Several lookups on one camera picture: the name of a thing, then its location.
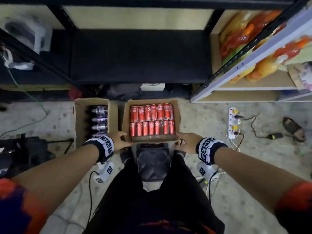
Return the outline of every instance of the black pants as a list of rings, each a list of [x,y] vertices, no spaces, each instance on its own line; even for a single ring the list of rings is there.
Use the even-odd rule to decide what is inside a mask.
[[[129,159],[109,185],[85,233],[112,233],[129,219],[138,224],[165,219],[200,222],[217,233],[224,232],[224,224],[179,154],[173,156],[159,190],[152,192],[143,189],[138,168]]]

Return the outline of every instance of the person's left hand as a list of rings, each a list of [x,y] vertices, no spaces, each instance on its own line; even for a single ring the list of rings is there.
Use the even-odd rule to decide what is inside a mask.
[[[116,132],[111,132],[107,133],[107,136],[110,137],[113,142],[114,142],[114,150],[120,150],[125,147],[130,147],[132,143],[130,142],[125,142],[121,140],[121,136],[126,135],[127,133],[123,131],[116,131]]]

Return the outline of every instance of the red soda can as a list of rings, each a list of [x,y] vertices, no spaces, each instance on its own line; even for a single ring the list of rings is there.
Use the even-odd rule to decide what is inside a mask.
[[[157,105],[157,120],[163,120],[163,104],[158,104]]]
[[[137,136],[142,136],[142,122],[136,123]]]
[[[168,121],[165,120],[163,121],[163,133],[166,135],[166,134],[169,134],[169,125],[168,125]]]
[[[151,106],[146,105],[145,106],[145,121],[151,121],[151,120],[152,120]]]
[[[174,107],[170,104],[170,120],[174,119]]]
[[[163,107],[165,109],[165,120],[170,120],[170,104],[164,104]]]
[[[169,120],[169,133],[174,134],[174,120]]]
[[[149,134],[149,123],[147,121],[142,123],[142,135],[148,135]]]
[[[130,136],[131,137],[135,136],[135,122],[130,123]]]
[[[144,114],[144,106],[138,106],[138,121],[144,122],[145,121],[145,114]]]
[[[160,134],[160,121],[155,122],[155,135]]]
[[[130,122],[138,122],[138,106],[130,108]]]
[[[151,114],[152,114],[152,121],[156,121],[157,120],[157,105],[156,104],[151,105]]]
[[[154,121],[149,121],[149,135],[154,135]]]

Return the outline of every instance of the leg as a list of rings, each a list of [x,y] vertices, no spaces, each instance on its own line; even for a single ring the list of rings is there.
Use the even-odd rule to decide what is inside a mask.
[[[124,168],[113,179],[85,233],[111,233],[127,213],[130,203],[145,194],[134,159],[128,159]]]
[[[160,195],[169,212],[181,221],[199,221],[206,226],[224,224],[214,215],[210,201],[198,184],[191,170],[186,166],[182,155],[175,151],[171,168],[161,187]]]

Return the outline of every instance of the shirt sleeve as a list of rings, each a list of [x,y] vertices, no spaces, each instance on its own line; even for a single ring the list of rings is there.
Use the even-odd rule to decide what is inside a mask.
[[[1,233],[37,234],[47,220],[44,208],[24,187],[0,179]]]
[[[307,233],[312,220],[312,182],[292,187],[275,207],[275,216],[289,234]]]

